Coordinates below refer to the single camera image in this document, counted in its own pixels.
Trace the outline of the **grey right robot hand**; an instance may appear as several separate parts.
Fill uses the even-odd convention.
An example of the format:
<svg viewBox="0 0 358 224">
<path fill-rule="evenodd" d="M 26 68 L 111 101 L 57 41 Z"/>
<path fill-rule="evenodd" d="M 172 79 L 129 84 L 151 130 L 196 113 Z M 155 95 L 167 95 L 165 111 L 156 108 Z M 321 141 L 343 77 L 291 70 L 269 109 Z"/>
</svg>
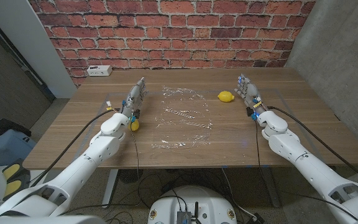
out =
<svg viewBox="0 0 358 224">
<path fill-rule="evenodd" d="M 257 87 L 243 74 L 238 77 L 234 91 L 244 100 L 247 115 L 252 119 L 256 120 L 260 114 L 267 111 Z"/>
</svg>

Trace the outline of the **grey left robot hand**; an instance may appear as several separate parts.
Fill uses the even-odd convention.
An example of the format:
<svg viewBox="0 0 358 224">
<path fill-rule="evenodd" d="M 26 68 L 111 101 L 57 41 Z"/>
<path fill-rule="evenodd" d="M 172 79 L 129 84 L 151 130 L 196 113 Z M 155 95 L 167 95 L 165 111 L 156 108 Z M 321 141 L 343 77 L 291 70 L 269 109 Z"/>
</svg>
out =
<svg viewBox="0 0 358 224">
<path fill-rule="evenodd" d="M 140 108 L 148 91 L 145 89 L 145 78 L 142 77 L 130 90 L 126 99 L 122 103 L 120 113 L 128 118 L 139 119 Z"/>
</svg>

